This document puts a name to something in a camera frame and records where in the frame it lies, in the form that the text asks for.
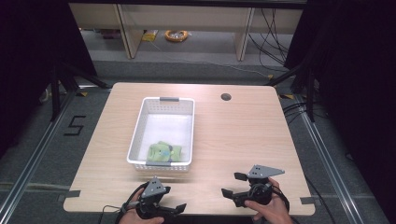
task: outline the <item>desk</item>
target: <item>desk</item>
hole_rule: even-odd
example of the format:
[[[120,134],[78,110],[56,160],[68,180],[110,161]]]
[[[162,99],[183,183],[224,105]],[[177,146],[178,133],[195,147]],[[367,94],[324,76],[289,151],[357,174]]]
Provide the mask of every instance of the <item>desk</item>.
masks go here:
[[[220,96],[229,93],[230,101]],[[247,173],[253,164],[285,170],[275,179],[290,201],[290,214],[310,216],[313,204],[292,142],[288,125],[272,87],[117,83],[99,118],[67,198],[68,212],[102,212],[105,205],[121,206],[129,195],[154,174],[137,172],[126,161],[139,109],[144,97],[190,97],[195,100],[192,163],[188,173],[159,176],[169,194],[163,206],[186,203],[184,215],[248,216],[250,209],[236,208],[222,197],[221,188],[249,189],[235,180],[234,172]]]

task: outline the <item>green object in basket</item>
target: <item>green object in basket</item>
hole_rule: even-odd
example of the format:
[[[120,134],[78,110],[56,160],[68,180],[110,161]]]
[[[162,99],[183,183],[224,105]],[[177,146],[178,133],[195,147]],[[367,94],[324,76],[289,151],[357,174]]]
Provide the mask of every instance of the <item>green object in basket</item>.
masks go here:
[[[163,141],[149,146],[148,161],[180,161],[181,147],[171,146]]]

